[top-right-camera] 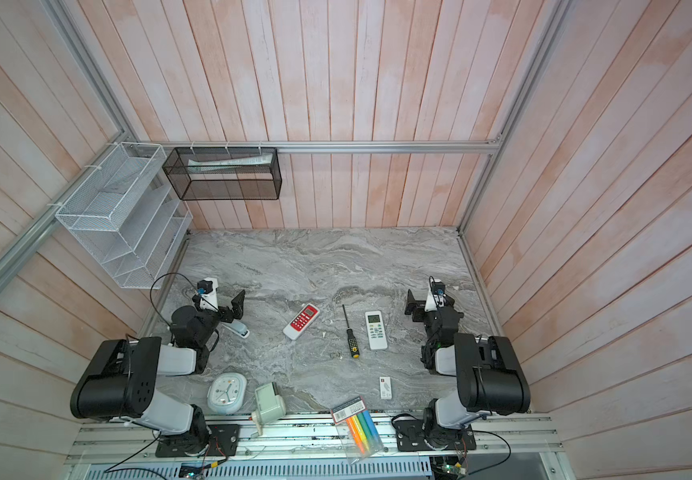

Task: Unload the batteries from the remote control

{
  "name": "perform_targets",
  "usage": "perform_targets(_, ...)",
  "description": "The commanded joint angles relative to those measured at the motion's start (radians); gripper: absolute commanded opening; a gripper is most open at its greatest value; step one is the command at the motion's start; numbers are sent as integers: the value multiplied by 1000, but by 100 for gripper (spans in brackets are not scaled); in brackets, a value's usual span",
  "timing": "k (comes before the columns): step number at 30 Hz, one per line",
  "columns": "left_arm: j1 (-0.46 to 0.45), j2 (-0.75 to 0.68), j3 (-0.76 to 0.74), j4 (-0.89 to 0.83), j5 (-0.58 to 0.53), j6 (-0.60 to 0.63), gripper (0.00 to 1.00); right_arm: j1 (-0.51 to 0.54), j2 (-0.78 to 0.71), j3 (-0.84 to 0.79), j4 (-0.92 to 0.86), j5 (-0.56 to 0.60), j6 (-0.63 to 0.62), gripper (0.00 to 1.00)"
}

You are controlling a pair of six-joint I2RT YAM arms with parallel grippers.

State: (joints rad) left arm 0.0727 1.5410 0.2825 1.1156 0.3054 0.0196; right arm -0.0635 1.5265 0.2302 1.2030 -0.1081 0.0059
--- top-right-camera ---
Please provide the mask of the black yellow screwdriver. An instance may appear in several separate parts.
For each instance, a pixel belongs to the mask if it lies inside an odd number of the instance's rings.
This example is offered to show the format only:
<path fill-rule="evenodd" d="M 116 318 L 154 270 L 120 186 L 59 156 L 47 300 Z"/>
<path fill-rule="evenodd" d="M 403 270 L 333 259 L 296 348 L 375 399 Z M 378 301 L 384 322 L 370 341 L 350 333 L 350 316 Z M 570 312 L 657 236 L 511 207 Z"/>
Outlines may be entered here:
<path fill-rule="evenodd" d="M 346 335 L 347 335 L 347 343 L 348 343 L 349 353 L 350 353 L 352 358 L 357 359 L 360 356 L 360 350 L 358 347 L 358 343 L 357 343 L 354 331 L 350 326 L 350 323 L 348 320 L 348 314 L 346 312 L 346 307 L 344 305 L 341 305 L 341 307 L 342 307 L 344 319 L 346 322 Z"/>

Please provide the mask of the red white remote control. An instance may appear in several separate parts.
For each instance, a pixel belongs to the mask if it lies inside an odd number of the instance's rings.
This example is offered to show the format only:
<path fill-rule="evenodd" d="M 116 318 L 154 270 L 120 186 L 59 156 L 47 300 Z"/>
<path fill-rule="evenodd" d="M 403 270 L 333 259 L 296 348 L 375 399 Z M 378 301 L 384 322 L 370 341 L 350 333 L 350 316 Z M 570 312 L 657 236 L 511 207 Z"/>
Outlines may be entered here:
<path fill-rule="evenodd" d="M 301 311 L 284 327 L 283 334 L 292 341 L 297 340 L 301 334 L 321 314 L 321 310 L 313 304 L 306 304 Z"/>

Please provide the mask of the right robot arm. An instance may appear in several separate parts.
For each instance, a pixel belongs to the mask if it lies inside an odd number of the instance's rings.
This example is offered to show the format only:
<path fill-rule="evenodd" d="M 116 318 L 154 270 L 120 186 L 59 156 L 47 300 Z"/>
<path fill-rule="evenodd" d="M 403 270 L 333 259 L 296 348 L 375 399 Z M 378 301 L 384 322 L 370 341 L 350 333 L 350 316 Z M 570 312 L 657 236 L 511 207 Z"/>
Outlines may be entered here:
<path fill-rule="evenodd" d="M 424 300 L 408 292 L 404 314 L 421 323 L 427 335 L 421 362 L 432 374 L 452 377 L 456 390 L 430 401 L 418 421 L 418 432 L 400 426 L 398 433 L 433 449 L 464 447 L 473 440 L 465 427 L 477 419 L 529 410 L 528 382 L 505 336 L 481 337 L 459 330 L 464 313 L 434 283 Z"/>

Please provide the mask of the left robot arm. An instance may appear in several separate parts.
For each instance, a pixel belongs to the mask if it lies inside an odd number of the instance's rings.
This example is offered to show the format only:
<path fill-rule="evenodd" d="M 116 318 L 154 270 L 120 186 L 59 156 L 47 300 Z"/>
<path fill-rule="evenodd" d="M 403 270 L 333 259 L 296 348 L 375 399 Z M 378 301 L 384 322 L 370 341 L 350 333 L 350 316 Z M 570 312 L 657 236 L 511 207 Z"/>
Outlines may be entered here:
<path fill-rule="evenodd" d="M 219 324 L 242 319 L 245 295 L 240 291 L 228 306 L 194 296 L 191 305 L 172 313 L 170 344 L 159 336 L 102 342 L 72 392 L 72 415 L 156 431 L 166 456 L 207 453 L 214 442 L 203 410 L 159 391 L 156 383 L 160 377 L 203 373 L 212 351 L 209 339 Z"/>

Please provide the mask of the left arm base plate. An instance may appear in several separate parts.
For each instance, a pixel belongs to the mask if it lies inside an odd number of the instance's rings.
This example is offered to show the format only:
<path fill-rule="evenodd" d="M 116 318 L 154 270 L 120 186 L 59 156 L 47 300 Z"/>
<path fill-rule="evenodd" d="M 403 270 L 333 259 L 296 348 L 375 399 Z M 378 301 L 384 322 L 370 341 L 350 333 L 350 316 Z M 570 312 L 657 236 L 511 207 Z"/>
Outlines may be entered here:
<path fill-rule="evenodd" d="M 236 454 L 239 424 L 207 424 L 180 435 L 164 436 L 159 440 L 155 457 L 231 457 Z"/>

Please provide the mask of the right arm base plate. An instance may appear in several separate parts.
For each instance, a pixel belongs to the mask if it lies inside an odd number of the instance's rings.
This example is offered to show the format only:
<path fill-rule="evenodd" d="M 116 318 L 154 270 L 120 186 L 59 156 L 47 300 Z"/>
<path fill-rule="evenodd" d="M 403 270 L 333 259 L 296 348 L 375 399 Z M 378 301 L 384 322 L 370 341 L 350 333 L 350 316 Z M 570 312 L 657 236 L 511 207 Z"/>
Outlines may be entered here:
<path fill-rule="evenodd" d="M 453 430 L 436 426 L 431 421 L 418 419 L 410 414 L 399 414 L 391 418 L 397 448 L 400 452 L 431 450 L 456 450 L 468 452 L 476 449 L 476 440 L 471 431 Z"/>

